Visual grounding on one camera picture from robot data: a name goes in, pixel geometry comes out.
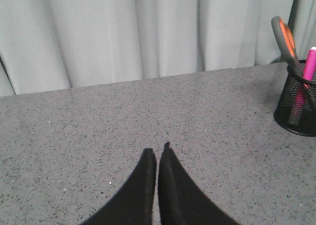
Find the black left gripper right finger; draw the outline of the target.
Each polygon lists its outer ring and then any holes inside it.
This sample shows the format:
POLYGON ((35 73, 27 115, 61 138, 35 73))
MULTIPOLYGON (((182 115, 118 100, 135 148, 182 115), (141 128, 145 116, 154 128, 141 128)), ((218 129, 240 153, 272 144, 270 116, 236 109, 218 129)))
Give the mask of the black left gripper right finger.
POLYGON ((163 225, 237 225, 187 174, 170 143, 159 163, 158 203, 163 225))

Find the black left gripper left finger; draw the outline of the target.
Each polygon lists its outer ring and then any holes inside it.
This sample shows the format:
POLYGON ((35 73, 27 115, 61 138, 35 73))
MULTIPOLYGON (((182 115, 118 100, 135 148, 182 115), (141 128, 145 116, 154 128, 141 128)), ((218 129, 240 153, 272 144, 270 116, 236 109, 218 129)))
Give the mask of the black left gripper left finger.
POLYGON ((119 191, 84 225, 151 225, 157 161, 145 148, 135 169, 119 191))

